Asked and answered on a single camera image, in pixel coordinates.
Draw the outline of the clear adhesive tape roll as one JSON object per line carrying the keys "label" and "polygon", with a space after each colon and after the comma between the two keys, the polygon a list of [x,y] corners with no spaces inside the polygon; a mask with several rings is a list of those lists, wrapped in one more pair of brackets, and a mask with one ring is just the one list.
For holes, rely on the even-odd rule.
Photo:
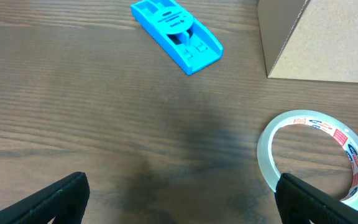
{"label": "clear adhesive tape roll", "polygon": [[287,111],[271,120],[262,131],[257,144],[257,160],[268,186],[276,191],[281,176],[273,160],[273,137],[280,128],[296,124],[312,126],[324,131],[343,148],[352,165],[352,185],[341,202],[358,210],[358,135],[339,120],[317,111]]}

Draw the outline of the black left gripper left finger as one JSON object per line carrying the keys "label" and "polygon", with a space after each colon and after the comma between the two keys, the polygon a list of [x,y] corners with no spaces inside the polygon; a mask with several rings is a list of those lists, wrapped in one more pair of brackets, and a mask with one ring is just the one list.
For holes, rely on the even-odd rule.
{"label": "black left gripper left finger", "polygon": [[74,172],[0,211],[0,224],[81,223],[90,197],[84,172]]}

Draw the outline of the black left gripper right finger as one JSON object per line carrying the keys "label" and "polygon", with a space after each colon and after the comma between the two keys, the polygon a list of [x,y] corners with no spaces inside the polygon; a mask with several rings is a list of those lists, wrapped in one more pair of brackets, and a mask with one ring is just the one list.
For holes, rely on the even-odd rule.
{"label": "black left gripper right finger", "polygon": [[289,173],[276,186],[283,224],[358,224],[358,211]]}

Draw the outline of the blue plastic tape dispenser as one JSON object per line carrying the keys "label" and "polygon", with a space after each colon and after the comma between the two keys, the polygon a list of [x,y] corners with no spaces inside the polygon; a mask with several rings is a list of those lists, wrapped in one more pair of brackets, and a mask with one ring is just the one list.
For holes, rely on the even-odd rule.
{"label": "blue plastic tape dispenser", "polygon": [[214,34],[174,0],[142,0],[131,5],[131,12],[187,75],[223,57]]}

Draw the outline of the open cardboard box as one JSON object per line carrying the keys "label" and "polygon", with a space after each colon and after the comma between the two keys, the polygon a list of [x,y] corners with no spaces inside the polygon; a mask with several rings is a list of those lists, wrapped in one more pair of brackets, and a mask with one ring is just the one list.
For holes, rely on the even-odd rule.
{"label": "open cardboard box", "polygon": [[269,78],[358,83],[358,0],[260,0]]}

